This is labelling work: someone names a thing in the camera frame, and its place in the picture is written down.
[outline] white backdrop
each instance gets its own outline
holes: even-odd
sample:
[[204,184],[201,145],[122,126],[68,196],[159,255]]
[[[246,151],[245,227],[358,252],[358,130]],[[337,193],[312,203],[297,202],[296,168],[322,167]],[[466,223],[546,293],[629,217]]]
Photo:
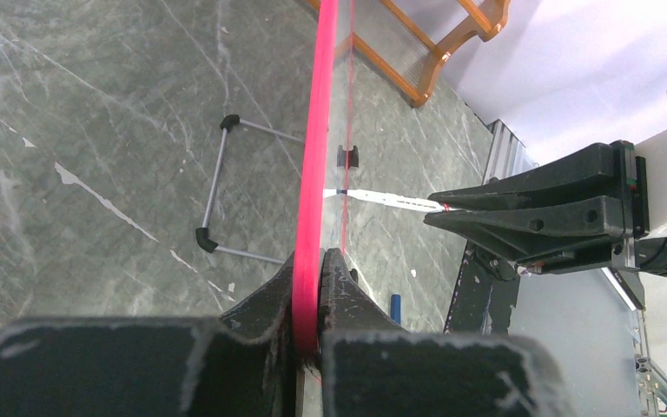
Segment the white backdrop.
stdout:
[[[396,3],[436,42],[464,17],[455,0]],[[667,129],[667,1],[512,0],[503,31],[469,41],[442,76],[540,163],[593,142],[641,142]],[[667,372],[667,280],[644,284],[650,350]]]

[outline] metal frame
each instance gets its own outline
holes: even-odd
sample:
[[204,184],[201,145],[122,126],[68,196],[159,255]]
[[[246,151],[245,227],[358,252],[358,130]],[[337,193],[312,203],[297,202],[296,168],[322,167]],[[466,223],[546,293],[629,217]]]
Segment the metal frame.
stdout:
[[224,246],[219,245],[217,242],[214,242],[208,238],[208,225],[210,223],[211,219],[211,213],[214,208],[214,203],[215,203],[215,198],[216,198],[216,189],[218,188],[218,178],[219,174],[221,173],[221,164],[223,162],[223,152],[226,149],[226,142],[228,138],[228,134],[231,132],[234,126],[237,124],[241,124],[244,126],[248,126],[249,128],[253,129],[258,129],[263,132],[267,132],[269,134],[275,135],[276,137],[280,139],[286,139],[290,142],[296,142],[300,144],[304,144],[305,142],[302,139],[299,139],[295,136],[288,135],[287,133],[282,133],[280,131],[274,130],[267,128],[265,126],[261,126],[257,123],[253,123],[247,120],[244,120],[240,118],[238,115],[228,115],[224,117],[223,122],[221,122],[221,148],[219,149],[219,155],[216,158],[216,166],[214,168],[214,177],[211,180],[211,190],[210,193],[208,193],[208,203],[206,204],[206,212],[203,215],[203,222],[201,223],[201,226],[195,230],[195,239],[198,242],[198,246],[203,248],[206,252],[209,252],[210,254],[218,251],[218,252],[223,252],[226,254],[231,254],[231,255],[237,255],[237,256],[244,256],[247,258],[251,259],[256,259],[257,261],[265,261],[265,262],[271,262],[271,263],[276,263],[279,265],[282,265],[285,263],[284,260],[282,259],[277,259],[265,255],[258,255],[258,254],[253,254],[251,252],[247,252],[245,250],[239,250],[239,249],[232,249],[232,248],[226,248]]

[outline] wooden frame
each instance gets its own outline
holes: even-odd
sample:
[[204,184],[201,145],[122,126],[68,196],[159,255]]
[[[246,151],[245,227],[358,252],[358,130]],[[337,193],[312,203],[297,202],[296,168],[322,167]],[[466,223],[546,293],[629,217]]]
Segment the wooden frame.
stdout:
[[[438,43],[434,43],[392,0],[358,1],[381,2],[426,46],[428,55],[425,58],[426,61],[424,62],[419,82],[417,85],[409,82],[405,76],[400,74],[374,48],[356,34],[356,28],[354,28],[352,34],[353,39],[352,36],[348,36],[336,47],[336,55],[343,54],[347,50],[347,46],[351,45],[350,42],[353,42],[353,46],[357,50],[363,53],[367,59],[385,73],[410,98],[411,105],[418,108],[425,104],[431,97],[436,82],[439,79],[441,68],[443,68],[444,64],[461,45],[474,36],[479,36],[483,42],[487,42],[505,27],[507,22],[507,8],[511,0],[485,0],[479,6],[473,0],[456,0],[466,10],[468,17]],[[307,0],[307,2],[316,10],[320,7],[320,0]]]

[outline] gray floor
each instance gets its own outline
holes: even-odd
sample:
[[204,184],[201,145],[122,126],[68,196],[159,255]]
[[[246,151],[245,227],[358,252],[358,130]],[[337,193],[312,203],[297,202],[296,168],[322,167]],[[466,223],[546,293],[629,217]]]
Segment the gray floor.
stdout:
[[[314,15],[272,2],[0,3],[0,326],[40,314],[219,314],[273,264],[205,254],[193,230],[225,114],[303,137]],[[480,183],[491,136],[444,84],[419,110],[357,60],[351,187]],[[230,248],[287,257],[303,149],[229,137],[211,219]],[[464,241],[349,204],[347,254],[404,325],[440,331]]]

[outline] screw hole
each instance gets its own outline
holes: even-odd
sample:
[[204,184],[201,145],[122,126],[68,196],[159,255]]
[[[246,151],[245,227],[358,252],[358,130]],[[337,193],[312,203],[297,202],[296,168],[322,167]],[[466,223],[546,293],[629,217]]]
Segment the screw hole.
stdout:
[[584,215],[584,221],[587,222],[587,223],[594,223],[594,222],[597,221],[598,217],[599,217],[599,214],[597,213],[596,210],[589,210]]
[[531,220],[531,221],[528,223],[528,228],[529,228],[530,230],[534,231],[534,232],[538,232],[538,231],[539,231],[540,229],[542,229],[543,227],[544,227],[544,223],[543,223],[543,221],[540,220],[540,219]]

